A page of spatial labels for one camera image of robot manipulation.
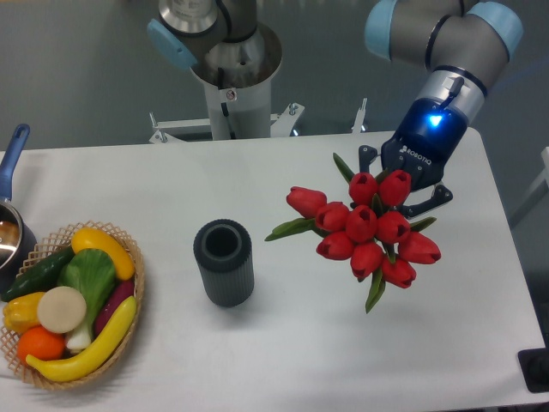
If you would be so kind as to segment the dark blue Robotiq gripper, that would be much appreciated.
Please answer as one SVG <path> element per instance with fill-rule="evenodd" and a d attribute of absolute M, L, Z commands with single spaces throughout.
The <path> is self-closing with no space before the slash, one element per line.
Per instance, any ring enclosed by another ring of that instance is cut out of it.
<path fill-rule="evenodd" d="M 382 145 L 384 169 L 409 173 L 413 191 L 434 185 L 431 196 L 425 201 L 396 208 L 405 217 L 418 217 L 453 199 L 452 191 L 438 182 L 467 127 L 466 118 L 459 112 L 451 107 L 442 108 L 435 100 L 421 98 L 411 105 L 393 136 Z M 375 147 L 361 145 L 359 171 L 368 173 L 377 157 Z"/>

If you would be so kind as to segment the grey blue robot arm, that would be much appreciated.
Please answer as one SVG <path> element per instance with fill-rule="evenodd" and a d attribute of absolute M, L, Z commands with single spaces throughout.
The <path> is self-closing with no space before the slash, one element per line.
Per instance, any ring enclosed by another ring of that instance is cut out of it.
<path fill-rule="evenodd" d="M 156 50 L 202 83 L 216 140 L 286 136 L 288 118 L 271 118 L 271 81 L 281 66 L 277 35 L 257 19 L 254 1 L 162 1 L 147 27 Z M 500 3 L 381 1 L 365 24 L 367 49 L 389 61 L 424 66 L 429 78 L 394 135 L 362 148 L 362 170 L 410 174 L 412 188 L 432 188 L 423 203 L 402 205 L 408 218 L 452 198 L 443 170 L 523 34 L 519 17 Z"/>

